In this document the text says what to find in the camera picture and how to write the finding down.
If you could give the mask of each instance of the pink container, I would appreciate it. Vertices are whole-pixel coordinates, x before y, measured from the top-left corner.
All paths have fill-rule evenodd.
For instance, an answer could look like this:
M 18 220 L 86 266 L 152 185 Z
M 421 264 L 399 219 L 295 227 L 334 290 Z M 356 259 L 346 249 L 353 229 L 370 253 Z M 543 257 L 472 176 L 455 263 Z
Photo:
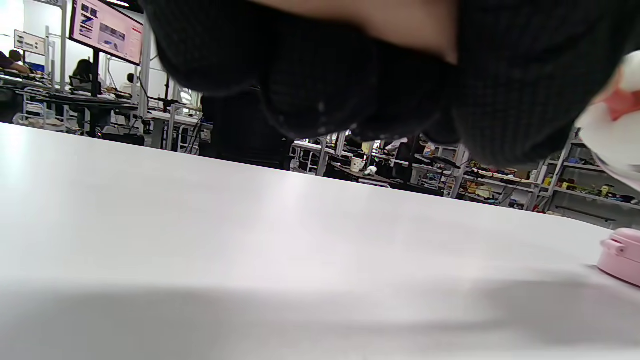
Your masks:
M 640 286 L 640 231 L 618 229 L 600 243 L 598 268 L 630 284 Z

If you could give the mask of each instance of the table surface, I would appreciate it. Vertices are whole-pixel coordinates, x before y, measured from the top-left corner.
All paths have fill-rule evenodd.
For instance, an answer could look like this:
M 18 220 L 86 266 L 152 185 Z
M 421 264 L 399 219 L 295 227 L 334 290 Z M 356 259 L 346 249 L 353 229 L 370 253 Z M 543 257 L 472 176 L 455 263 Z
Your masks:
M 389 179 L 386 179 L 384 177 L 378 176 L 378 175 L 364 176 L 364 172 L 362 172 L 362 171 L 360 171 L 360 172 L 351 171 L 351 168 L 345 167 L 345 166 L 342 166 L 342 165 L 336 164 L 336 163 L 331 163 L 331 165 L 333 165 L 335 168 L 337 168 L 339 170 L 342 170 L 342 171 L 346 172 L 347 174 L 349 174 L 351 176 L 355 176 L 355 177 L 357 177 L 359 179 L 378 181 L 380 183 L 385 183 L 385 184 L 393 183 L 393 181 L 391 181 Z
M 0 149 L 3 359 L 640 358 L 600 227 L 6 124 Z

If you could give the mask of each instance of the ceiling light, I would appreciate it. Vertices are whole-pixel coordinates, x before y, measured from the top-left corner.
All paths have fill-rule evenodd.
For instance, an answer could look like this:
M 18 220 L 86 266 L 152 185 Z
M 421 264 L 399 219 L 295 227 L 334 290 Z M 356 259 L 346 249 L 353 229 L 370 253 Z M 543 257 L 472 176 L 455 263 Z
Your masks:
M 118 0 L 105 0 L 105 1 L 109 1 L 110 3 L 118 4 L 120 6 L 127 6 L 127 7 L 129 6 L 129 4 L 123 3 L 123 2 L 118 1 Z

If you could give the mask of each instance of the monitor screen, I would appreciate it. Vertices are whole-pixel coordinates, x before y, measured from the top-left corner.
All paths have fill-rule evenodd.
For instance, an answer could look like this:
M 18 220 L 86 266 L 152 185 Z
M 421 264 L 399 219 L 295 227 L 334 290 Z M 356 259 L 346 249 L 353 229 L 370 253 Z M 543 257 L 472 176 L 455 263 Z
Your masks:
M 69 39 L 140 66 L 142 23 L 99 0 L 74 0 Z
M 35 35 L 13 30 L 13 47 L 27 51 L 28 53 L 44 56 L 45 39 Z

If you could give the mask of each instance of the white cup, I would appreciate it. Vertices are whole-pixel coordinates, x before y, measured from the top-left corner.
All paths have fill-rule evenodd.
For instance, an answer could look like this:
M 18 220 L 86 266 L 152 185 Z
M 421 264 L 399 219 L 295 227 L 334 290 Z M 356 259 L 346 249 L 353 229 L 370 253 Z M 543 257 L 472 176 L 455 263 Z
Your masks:
M 351 171 L 359 172 L 364 168 L 364 160 L 358 158 L 351 158 Z

